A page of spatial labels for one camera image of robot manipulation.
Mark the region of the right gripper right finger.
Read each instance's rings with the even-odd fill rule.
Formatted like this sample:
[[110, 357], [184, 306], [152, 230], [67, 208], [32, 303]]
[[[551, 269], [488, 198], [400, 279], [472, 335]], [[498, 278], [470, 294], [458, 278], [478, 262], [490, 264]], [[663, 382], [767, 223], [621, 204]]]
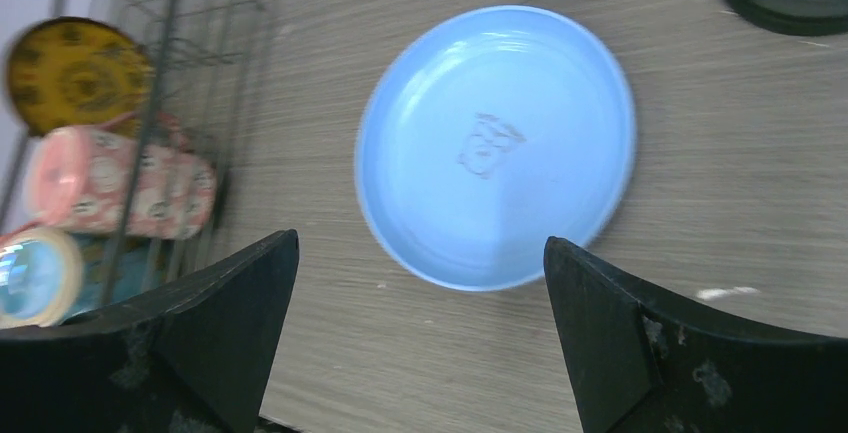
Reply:
[[843, 432], [847, 342], [729, 314], [557, 237], [544, 274], [586, 432]]

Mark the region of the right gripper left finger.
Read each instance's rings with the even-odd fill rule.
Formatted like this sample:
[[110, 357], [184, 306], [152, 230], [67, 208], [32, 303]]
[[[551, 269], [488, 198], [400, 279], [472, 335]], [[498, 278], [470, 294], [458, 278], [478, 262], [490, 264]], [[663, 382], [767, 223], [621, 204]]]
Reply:
[[279, 432], [260, 408], [300, 257], [278, 231], [53, 327], [1, 333], [5, 432]]

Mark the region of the pink ghost pattern mug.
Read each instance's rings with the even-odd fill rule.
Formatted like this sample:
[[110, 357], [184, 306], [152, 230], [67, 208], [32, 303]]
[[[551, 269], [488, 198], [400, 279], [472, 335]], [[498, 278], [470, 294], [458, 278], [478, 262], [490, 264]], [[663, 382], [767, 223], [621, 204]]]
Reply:
[[182, 240], [208, 221], [217, 176], [191, 153], [97, 126], [48, 133], [31, 157], [24, 200], [31, 217], [73, 233]]

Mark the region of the light blue plate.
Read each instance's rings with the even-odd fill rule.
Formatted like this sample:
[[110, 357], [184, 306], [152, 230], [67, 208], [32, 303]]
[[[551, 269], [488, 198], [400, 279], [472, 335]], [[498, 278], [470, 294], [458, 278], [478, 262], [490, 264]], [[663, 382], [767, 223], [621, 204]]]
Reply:
[[453, 17], [385, 70], [362, 116], [354, 183], [399, 265], [460, 291], [543, 275], [547, 239], [590, 244], [632, 178], [637, 114], [609, 48], [561, 14]]

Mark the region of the yellow patterned plate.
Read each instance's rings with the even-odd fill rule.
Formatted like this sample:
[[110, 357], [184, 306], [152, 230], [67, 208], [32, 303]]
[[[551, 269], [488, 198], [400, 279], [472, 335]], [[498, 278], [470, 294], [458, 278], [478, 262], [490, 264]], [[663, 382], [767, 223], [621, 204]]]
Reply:
[[60, 16], [19, 32], [4, 50], [3, 91], [31, 137], [106, 123], [147, 100], [155, 67], [122, 30]]

